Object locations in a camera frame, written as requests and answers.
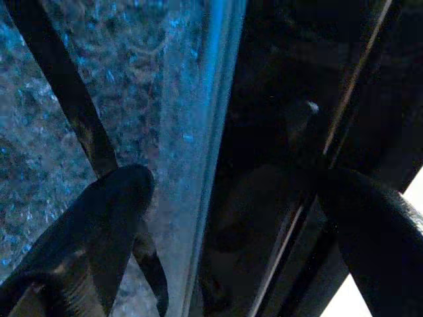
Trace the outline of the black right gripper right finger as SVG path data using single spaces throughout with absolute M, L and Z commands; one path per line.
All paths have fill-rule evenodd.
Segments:
M 355 170 L 317 174 L 317 196 L 373 316 L 422 315 L 422 215 L 403 195 Z

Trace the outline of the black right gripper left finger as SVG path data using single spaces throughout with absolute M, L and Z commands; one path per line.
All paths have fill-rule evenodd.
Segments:
M 36 285 L 47 316 L 108 316 L 153 189 L 151 171 L 140 164 L 86 187 L 1 285 L 1 315 Z

